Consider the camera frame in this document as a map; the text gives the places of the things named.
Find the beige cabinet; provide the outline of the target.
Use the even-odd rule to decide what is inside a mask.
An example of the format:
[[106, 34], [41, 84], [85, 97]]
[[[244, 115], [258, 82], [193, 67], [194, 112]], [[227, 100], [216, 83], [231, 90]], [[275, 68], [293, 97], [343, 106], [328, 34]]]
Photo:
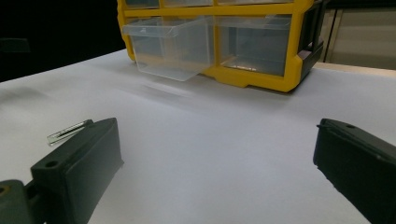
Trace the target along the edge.
[[396, 7], [327, 9], [320, 61], [396, 70]]

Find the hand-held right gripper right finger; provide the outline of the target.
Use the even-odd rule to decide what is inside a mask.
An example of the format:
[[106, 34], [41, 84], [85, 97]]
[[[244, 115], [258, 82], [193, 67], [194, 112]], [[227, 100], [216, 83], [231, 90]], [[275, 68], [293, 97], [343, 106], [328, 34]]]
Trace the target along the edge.
[[371, 224], [396, 224], [396, 146], [322, 119], [313, 163]]

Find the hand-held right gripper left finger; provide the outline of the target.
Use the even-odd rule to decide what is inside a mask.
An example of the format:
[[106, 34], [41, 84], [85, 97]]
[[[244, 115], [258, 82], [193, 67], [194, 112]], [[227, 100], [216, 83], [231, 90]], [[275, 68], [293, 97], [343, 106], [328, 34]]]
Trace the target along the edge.
[[115, 173], [123, 165], [118, 122], [97, 121], [31, 168], [45, 200], [47, 224], [88, 224]]

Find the clear plastic drawer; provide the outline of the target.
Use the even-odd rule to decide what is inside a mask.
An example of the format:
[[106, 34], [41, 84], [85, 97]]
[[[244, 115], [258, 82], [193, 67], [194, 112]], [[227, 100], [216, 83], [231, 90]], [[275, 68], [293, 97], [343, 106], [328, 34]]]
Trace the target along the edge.
[[220, 64], [283, 77], [291, 15], [216, 17]]
[[133, 21], [122, 27], [142, 73], [185, 81], [212, 64], [209, 18]]

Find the yellow drawer organizer cabinet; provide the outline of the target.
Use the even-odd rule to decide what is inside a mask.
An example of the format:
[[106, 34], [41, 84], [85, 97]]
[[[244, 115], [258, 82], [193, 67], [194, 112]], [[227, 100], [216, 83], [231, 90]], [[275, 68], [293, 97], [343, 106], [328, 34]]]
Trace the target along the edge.
[[[209, 18], [212, 64], [202, 73], [216, 81], [238, 87], [260, 87], [288, 92], [295, 89], [320, 57], [319, 38], [324, 9], [329, 0], [117, 0], [118, 22], [129, 57], [134, 60], [131, 39], [122, 27], [152, 18]], [[291, 15], [284, 76], [233, 69], [220, 64], [219, 27], [216, 17], [264, 17]]]

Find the small clear tube with black cap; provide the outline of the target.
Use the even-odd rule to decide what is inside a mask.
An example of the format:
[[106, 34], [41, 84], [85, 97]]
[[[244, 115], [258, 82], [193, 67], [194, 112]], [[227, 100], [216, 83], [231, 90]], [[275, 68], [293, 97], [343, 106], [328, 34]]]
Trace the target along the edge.
[[91, 119], [86, 119], [82, 122], [79, 122], [79, 123], [74, 124], [70, 127], [62, 129], [57, 133], [50, 134], [47, 137], [49, 145], [53, 146], [55, 144], [58, 144], [59, 142], [63, 141], [64, 139], [69, 138], [69, 137], [75, 135], [76, 133], [79, 133], [80, 131], [82, 131], [84, 128], [88, 127], [91, 124], [93, 124], [93, 121]]

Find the clear plastic closed drawer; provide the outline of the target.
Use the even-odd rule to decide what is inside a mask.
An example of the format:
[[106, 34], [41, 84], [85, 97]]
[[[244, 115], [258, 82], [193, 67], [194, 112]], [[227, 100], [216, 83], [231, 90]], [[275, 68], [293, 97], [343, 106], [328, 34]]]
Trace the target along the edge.
[[220, 64], [283, 77], [291, 15], [216, 17]]

